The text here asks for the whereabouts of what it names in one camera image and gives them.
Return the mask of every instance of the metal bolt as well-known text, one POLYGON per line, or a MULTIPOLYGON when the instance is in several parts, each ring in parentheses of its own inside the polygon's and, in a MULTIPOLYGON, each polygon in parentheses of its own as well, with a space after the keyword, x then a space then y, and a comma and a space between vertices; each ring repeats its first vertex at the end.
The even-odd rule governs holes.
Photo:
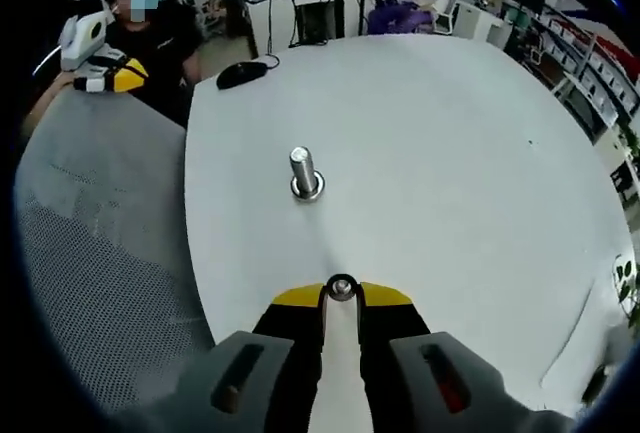
POLYGON ((347 280, 338 280, 333 283, 333 291, 338 295, 348 295, 351 291, 351 285, 347 280))
POLYGON ((294 148, 289 154, 293 170, 291 191, 300 201, 311 202, 318 199, 324 190, 324 178, 313 167, 311 152, 304 146, 294 148))

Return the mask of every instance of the floor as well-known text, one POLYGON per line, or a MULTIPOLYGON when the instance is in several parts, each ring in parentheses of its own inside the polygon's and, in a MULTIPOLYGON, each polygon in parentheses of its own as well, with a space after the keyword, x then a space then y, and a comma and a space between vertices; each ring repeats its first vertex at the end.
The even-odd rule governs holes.
POLYGON ((251 59, 246 38, 211 38, 200 49, 200 62, 204 78, 217 75, 227 66, 251 59))

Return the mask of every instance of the gray mesh surface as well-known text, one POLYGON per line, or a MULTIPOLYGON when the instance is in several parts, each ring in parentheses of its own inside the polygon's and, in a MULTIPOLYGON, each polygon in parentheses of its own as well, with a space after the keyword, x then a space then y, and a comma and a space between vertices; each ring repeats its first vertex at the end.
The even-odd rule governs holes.
POLYGON ((105 411, 173 391, 213 346, 186 238, 185 133, 129 95, 64 90, 18 167, 34 297, 105 411))

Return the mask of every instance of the desk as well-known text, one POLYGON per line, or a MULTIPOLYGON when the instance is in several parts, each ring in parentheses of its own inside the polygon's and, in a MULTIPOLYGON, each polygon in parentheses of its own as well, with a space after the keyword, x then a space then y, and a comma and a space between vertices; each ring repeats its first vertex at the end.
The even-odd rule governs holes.
POLYGON ((279 56, 252 83, 195 89, 185 205, 213 336, 251 330, 283 290, 344 272, 410 295, 432 331, 491 362, 526 405, 575 408, 603 310, 619 310, 614 258, 633 248, 564 107, 502 51, 459 38, 357 37, 279 56), (310 205, 289 189, 298 145, 326 180, 310 205), (594 284, 588 334, 573 336, 581 355, 546 390, 594 284))
MULTIPOLYGON (((291 42, 297 43, 300 32, 295 27, 294 3, 296 6, 302 6, 319 2, 335 4, 334 0, 269 0, 257 4, 247 2, 247 10, 258 55, 267 53, 270 32, 273 53, 288 49, 291 42), (271 16, 271 27, 269 27, 269 16, 271 16)), ((365 17, 374 6, 375 0, 365 0, 365 17)), ((359 15, 359 0, 344 0, 344 34, 347 38, 357 35, 359 15)), ((333 18, 331 18, 330 24, 333 27, 337 26, 333 18)))

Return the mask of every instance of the shelf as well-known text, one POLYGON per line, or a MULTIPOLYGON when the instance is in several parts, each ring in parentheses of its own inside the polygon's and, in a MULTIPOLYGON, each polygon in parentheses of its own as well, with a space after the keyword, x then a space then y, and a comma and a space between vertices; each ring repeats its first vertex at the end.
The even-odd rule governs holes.
MULTIPOLYGON (((536 22, 537 25, 539 25, 541 28, 543 28, 549 34, 549 36, 552 38, 553 42, 557 46, 559 46, 564 52, 566 52, 569 56, 571 56, 571 58, 578 65, 580 65, 583 61, 586 62, 586 67, 585 67, 584 71, 590 70, 590 71, 593 72, 593 76, 596 78, 596 81, 598 81, 598 83, 600 83, 600 85, 604 88, 604 90, 607 93, 607 96, 608 96, 609 100, 613 103, 613 106, 618 111, 618 116, 624 115, 624 116, 626 116, 628 118, 632 117, 632 112, 637 109, 638 103, 640 102, 640 95, 638 95, 638 92, 635 90, 635 86, 631 84, 629 78, 626 75, 623 75, 623 76, 626 79, 626 81, 628 82, 629 88, 625 88, 625 91, 628 92, 629 89, 630 89, 632 94, 635 95, 635 99, 636 99, 635 104, 634 104, 634 106, 633 106, 633 108, 631 109, 630 112, 627 111, 627 109, 624 107, 624 104, 622 103, 622 100, 620 100, 620 98, 618 98, 618 96, 611 89, 611 86, 602 77, 602 73, 600 73, 596 68, 594 68, 591 65, 591 63, 589 62, 589 59, 586 57, 586 53, 585 52, 581 52, 578 48, 576 48, 576 46, 573 43, 568 42, 566 39, 564 39, 562 37, 562 35, 560 33, 557 33, 555 31, 553 31, 550 26, 545 25, 539 19, 534 18, 534 21, 536 22)), ((614 64, 611 61, 611 58, 608 55, 600 55, 600 56, 602 57, 603 61, 605 62, 605 64, 607 66, 611 65, 611 66, 615 67, 617 71, 620 71, 619 68, 618 68, 618 65, 614 64)), ((584 71, 580 74, 580 79, 582 79, 582 76, 584 75, 584 71)))
POLYGON ((631 81, 631 79, 627 75, 627 72, 624 70, 624 68, 621 67, 614 60, 614 58, 607 51, 607 49, 604 48, 602 45, 600 45, 597 41, 596 41, 596 47, 599 48, 600 50, 602 50, 602 53, 598 52, 598 55, 600 55, 607 62, 607 64, 611 65, 618 73, 620 73, 620 76, 622 76, 622 78, 627 82, 627 85, 629 87, 631 87, 631 89, 636 93, 636 97, 640 98, 640 93, 638 93, 636 91, 636 89, 635 89, 636 85, 633 84, 633 82, 631 81))

